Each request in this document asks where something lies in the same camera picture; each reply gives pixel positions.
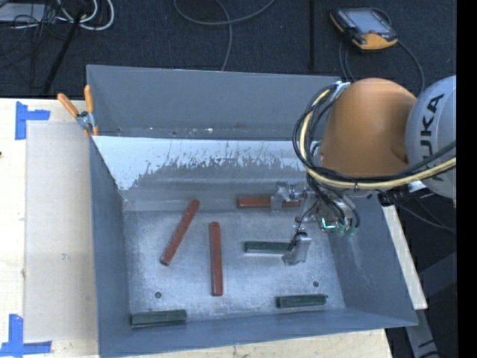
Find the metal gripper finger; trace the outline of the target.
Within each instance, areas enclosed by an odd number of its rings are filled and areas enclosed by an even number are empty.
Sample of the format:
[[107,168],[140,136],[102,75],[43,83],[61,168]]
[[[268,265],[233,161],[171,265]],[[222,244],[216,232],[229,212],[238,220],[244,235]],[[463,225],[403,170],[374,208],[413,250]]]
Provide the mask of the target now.
[[305,263],[307,260],[312,238],[304,230],[298,227],[292,236],[282,261],[286,266],[294,266],[298,263]]
[[270,197],[270,207],[273,211],[298,208],[302,204],[300,195],[295,190],[295,184],[277,182],[276,192]]

